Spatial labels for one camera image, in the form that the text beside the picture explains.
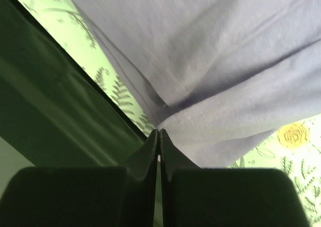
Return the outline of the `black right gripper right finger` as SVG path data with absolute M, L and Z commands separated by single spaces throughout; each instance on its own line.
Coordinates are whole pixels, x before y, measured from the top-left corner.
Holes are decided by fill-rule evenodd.
M 308 226 L 290 178 L 271 168 L 199 168 L 159 132 L 164 226 Z

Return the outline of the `purple t shirt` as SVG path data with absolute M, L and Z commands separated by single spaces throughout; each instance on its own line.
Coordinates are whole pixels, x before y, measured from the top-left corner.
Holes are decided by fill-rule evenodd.
M 71 0 L 131 94 L 200 167 L 320 113 L 320 0 Z

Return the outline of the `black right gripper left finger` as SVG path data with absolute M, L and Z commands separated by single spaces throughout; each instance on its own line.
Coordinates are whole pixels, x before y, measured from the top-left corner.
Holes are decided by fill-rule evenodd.
M 1 226 L 152 226 L 158 132 L 117 167 L 20 170 L 1 197 Z

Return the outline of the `floral table mat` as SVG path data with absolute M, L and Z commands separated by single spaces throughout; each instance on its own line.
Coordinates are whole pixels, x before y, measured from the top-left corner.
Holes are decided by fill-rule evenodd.
M 152 124 L 70 0 L 18 0 L 145 134 Z M 308 222 L 320 226 L 320 116 L 286 125 L 231 165 L 277 168 L 292 181 Z

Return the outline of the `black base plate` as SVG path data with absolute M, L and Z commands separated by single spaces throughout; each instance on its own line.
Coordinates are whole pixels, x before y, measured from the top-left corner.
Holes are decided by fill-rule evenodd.
M 146 141 L 18 0 L 1 0 L 1 136 L 47 167 L 117 165 Z

